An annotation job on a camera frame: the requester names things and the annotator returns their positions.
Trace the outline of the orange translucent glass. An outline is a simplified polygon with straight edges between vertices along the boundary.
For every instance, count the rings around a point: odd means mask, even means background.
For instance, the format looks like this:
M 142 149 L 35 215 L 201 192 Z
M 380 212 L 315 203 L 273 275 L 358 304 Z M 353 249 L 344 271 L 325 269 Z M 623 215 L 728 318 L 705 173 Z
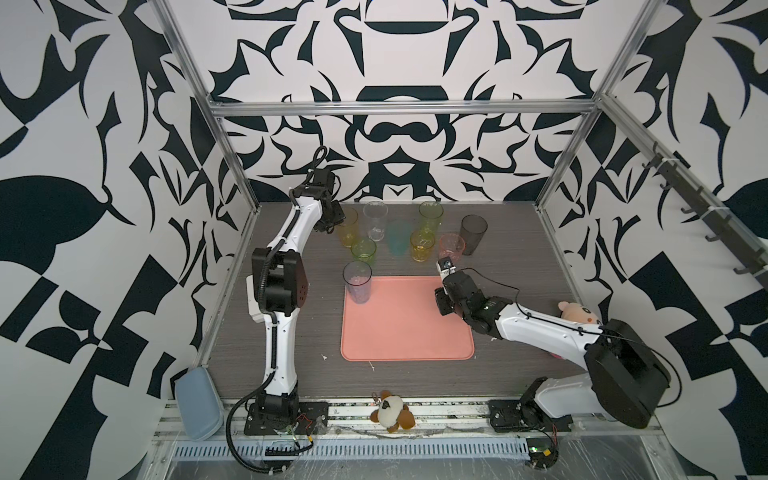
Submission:
M 344 219 L 335 227 L 335 232 L 340 239 L 341 245 L 345 248 L 351 248 L 359 237 L 359 215 L 356 209 L 349 206 L 343 206 L 342 211 Z

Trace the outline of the clear glass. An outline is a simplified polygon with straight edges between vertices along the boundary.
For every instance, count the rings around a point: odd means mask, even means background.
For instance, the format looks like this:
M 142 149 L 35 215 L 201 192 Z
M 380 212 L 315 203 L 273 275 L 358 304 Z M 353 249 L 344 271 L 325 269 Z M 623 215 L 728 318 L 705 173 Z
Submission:
M 367 202 L 363 214 L 366 235 L 374 242 L 382 241 L 386 234 L 388 206 L 382 201 Z

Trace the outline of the pink rectangular tray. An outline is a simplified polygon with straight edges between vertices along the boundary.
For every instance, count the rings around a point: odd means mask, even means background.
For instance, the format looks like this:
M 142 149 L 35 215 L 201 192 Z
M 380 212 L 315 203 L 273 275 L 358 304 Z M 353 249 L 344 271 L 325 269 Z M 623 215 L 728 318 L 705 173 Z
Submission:
M 341 355 L 350 362 L 468 360 L 470 327 L 436 305 L 438 276 L 375 276 L 367 302 L 345 294 Z

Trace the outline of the blue translucent glass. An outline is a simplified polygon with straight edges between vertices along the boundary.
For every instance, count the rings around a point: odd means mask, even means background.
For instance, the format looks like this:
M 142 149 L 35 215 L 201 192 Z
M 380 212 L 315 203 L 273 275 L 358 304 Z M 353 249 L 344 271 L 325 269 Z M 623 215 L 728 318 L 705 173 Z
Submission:
M 348 263 L 342 271 L 346 293 L 356 304 L 367 303 L 372 290 L 372 268 L 363 261 Z

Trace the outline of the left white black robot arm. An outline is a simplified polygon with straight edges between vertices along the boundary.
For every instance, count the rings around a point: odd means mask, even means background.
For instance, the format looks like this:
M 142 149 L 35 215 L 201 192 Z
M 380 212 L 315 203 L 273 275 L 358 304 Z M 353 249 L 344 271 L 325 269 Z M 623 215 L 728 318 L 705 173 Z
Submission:
M 295 334 L 309 291 L 302 252 L 312 232 L 331 233 L 345 219 L 335 199 L 337 183 L 328 168 L 308 173 L 289 191 L 291 210 L 277 235 L 251 255 L 249 313 L 266 331 L 265 373 L 252 417 L 279 429 L 293 423 L 299 410 Z

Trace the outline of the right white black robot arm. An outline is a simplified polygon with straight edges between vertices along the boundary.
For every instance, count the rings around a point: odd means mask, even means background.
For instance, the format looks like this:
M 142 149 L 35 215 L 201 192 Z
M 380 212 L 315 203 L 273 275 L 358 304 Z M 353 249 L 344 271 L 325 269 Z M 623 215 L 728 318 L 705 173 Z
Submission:
M 438 271 L 435 298 L 442 315 L 456 314 L 477 333 L 539 348 L 582 369 L 580 375 L 535 380 L 519 400 L 523 422 L 601 414 L 636 429 L 649 424 L 671 374 L 664 356 L 627 323 L 590 325 L 544 314 L 485 296 L 467 268 L 443 264 Z

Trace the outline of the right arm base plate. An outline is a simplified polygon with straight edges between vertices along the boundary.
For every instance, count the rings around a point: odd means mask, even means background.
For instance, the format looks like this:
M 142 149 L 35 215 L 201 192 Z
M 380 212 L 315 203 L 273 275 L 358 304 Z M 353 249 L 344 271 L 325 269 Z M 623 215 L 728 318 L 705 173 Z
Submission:
M 490 426 L 497 433 L 569 432 L 573 423 L 571 415 L 549 417 L 534 401 L 492 399 L 487 406 Z

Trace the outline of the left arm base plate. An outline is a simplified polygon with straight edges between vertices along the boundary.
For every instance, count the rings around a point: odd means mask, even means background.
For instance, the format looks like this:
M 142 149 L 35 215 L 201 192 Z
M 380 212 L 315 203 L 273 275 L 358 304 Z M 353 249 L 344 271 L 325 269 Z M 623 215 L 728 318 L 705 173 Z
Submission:
M 248 409 L 246 436 L 310 435 L 327 425 L 328 402 L 299 402 L 286 405 L 252 404 Z

